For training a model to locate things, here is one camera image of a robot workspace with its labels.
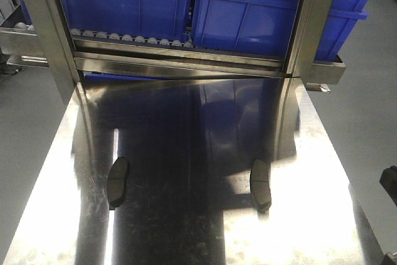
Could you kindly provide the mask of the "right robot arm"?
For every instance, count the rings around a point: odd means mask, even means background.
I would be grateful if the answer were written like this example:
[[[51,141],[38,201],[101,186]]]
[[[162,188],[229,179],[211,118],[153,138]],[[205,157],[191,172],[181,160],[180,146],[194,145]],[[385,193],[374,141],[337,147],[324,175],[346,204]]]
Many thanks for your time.
[[[397,204],[397,171],[396,166],[386,168],[380,177],[380,184],[390,196],[394,204]],[[396,265],[396,253],[386,253],[381,265]]]

